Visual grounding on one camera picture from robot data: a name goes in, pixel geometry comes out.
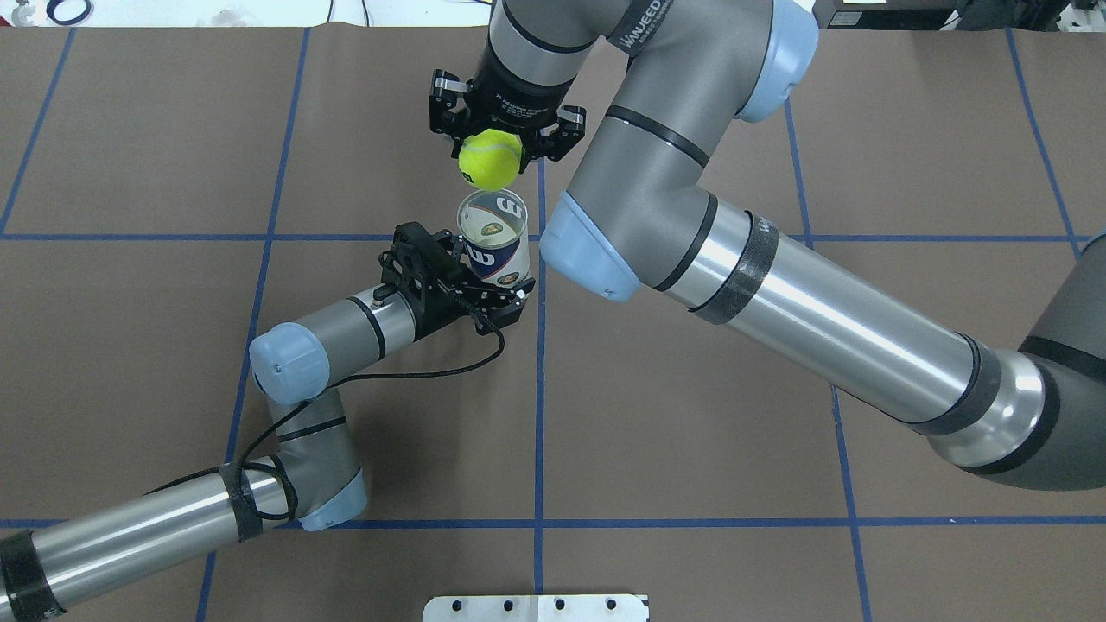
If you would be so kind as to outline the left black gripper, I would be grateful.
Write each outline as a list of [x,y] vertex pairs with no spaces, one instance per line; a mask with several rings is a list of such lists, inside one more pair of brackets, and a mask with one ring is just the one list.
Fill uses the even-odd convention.
[[[432,236],[435,243],[453,260],[465,255],[465,237],[442,229]],[[474,282],[453,294],[430,291],[422,299],[413,298],[415,341],[420,341],[444,326],[469,317],[474,320],[474,331],[480,335],[505,329],[521,318],[528,298],[536,287],[536,279],[528,276],[513,286],[501,287],[474,278]]]

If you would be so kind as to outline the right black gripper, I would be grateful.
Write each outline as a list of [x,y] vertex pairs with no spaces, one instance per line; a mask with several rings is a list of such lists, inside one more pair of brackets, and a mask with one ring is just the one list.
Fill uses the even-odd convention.
[[533,84],[517,76],[494,52],[486,52],[469,81],[435,69],[429,127],[453,143],[453,159],[460,158],[467,138],[483,129],[502,129],[521,138],[522,165],[559,162],[586,133],[586,110],[563,103],[570,84]]

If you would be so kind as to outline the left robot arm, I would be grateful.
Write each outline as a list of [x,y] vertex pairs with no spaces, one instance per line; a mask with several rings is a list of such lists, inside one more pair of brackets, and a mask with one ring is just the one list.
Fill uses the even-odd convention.
[[[392,226],[3,235],[3,533],[231,460],[269,424],[246,343],[371,288]],[[432,597],[533,590],[532,298],[505,354],[342,388],[371,507],[286,526],[70,607],[70,621],[417,621]]]

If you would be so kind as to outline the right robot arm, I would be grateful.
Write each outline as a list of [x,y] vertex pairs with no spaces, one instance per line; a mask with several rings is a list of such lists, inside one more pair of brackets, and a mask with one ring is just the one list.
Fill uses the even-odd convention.
[[578,141],[563,100],[599,38],[629,59],[540,241],[612,301],[648,286],[920,434],[957,468],[1035,491],[1105,480],[1103,236],[1015,351],[939,326],[698,182],[734,120],[770,117],[817,50],[794,1],[495,1],[470,81],[435,71],[455,146],[510,131],[521,159]]

